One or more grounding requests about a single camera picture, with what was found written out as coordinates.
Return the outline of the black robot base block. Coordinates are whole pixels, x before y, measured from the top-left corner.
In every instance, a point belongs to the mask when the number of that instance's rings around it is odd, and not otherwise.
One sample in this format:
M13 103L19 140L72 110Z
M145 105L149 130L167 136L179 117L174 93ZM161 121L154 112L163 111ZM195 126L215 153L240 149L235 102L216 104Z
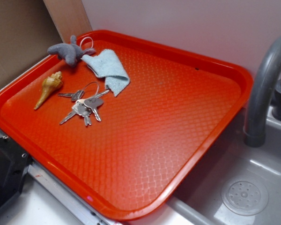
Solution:
M12 138L0 138L0 212L22 193L31 163L29 153Z

